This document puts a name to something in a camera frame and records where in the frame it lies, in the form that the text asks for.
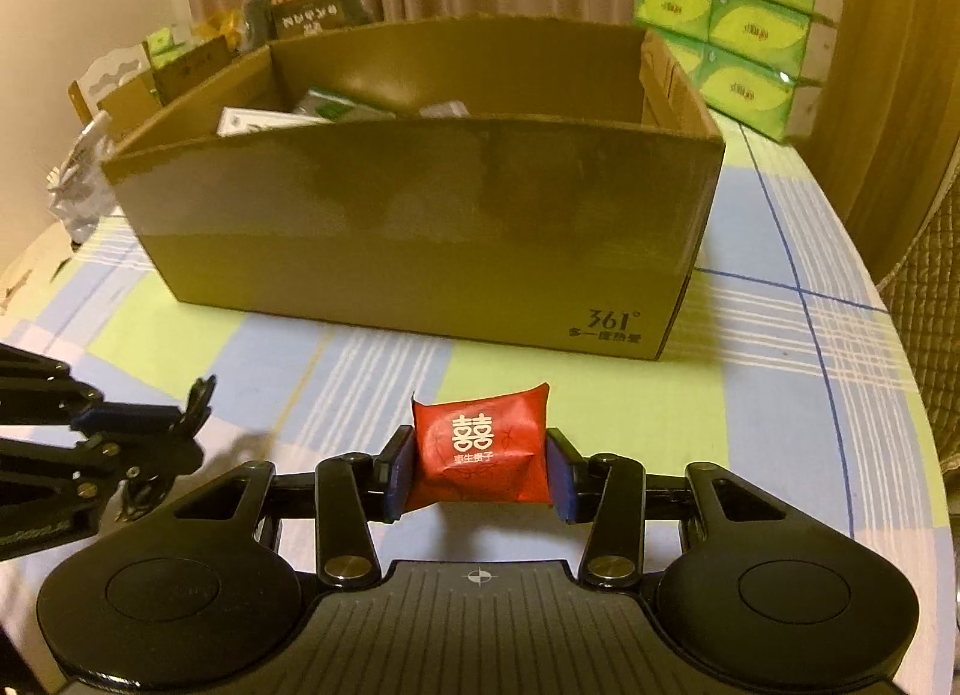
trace metal screw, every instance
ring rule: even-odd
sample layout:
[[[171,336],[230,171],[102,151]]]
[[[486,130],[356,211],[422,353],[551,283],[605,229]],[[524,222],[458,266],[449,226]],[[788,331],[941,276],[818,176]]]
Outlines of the metal screw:
[[[333,579],[352,580],[363,578],[372,568],[373,565],[366,556],[344,554],[328,559],[323,566],[323,571]]]
[[[590,575],[598,579],[616,580],[625,579],[632,575],[637,570],[637,566],[625,556],[606,554],[604,556],[594,556],[587,563],[587,570]]]

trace red candy wrapper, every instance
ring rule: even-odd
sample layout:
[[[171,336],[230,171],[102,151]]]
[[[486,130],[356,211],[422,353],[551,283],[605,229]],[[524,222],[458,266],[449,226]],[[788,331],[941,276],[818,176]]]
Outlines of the red candy wrapper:
[[[546,395],[541,384],[499,398],[421,405],[414,400],[419,460],[407,511],[440,500],[549,503]]]

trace tablecloth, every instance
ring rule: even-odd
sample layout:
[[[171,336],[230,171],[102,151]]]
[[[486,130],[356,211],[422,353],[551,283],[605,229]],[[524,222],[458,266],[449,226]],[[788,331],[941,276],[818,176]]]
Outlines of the tablecloth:
[[[185,491],[249,458],[281,473],[347,450],[376,452],[411,395],[483,398],[550,384],[548,423],[584,454],[614,451],[651,473],[689,462],[747,480],[891,559],[920,597],[896,681],[946,695],[954,644],[952,540],[933,441],[890,318],[803,160],[721,116],[727,153],[696,270],[657,362],[315,323],[174,301],[123,219],[104,220],[48,285],[0,317],[0,340],[69,362],[107,399],[175,403],[217,374],[206,463]],[[73,443],[55,428],[0,434]],[[112,523],[104,524],[109,532]],[[391,559],[566,558],[580,527],[548,508],[435,506],[373,531]],[[651,523],[647,568],[677,556]],[[47,687],[59,673],[32,606],[83,543],[0,569],[0,618]],[[311,529],[281,553],[312,569]]]

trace brown box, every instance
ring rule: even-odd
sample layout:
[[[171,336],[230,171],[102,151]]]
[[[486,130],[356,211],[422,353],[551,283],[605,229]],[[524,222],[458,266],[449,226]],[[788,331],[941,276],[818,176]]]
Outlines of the brown box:
[[[313,85],[400,118],[214,136]],[[472,117],[416,117],[448,100]],[[723,151],[654,32],[474,17],[271,43],[104,171],[184,302],[649,359]]]

